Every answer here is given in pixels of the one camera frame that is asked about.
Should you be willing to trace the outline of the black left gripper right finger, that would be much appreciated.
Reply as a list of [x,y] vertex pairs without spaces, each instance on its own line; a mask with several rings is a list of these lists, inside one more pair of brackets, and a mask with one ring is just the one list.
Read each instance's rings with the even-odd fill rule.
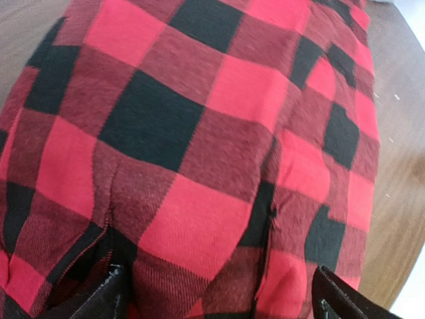
[[316,268],[312,280],[315,319],[400,319],[371,302],[325,266]]

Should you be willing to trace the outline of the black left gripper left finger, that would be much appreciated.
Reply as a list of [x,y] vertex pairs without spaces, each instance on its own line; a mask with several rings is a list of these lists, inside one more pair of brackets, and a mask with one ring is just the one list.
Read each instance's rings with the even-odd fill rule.
[[130,289],[128,272],[111,265],[101,281],[42,314],[43,318],[126,318]]

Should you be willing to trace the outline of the red black plaid shirt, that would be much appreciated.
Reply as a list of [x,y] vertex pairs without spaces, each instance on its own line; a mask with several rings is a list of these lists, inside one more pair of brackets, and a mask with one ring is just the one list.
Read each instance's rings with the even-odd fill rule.
[[364,1],[73,1],[1,112],[1,317],[127,270],[126,318],[313,318],[358,289],[379,157]]

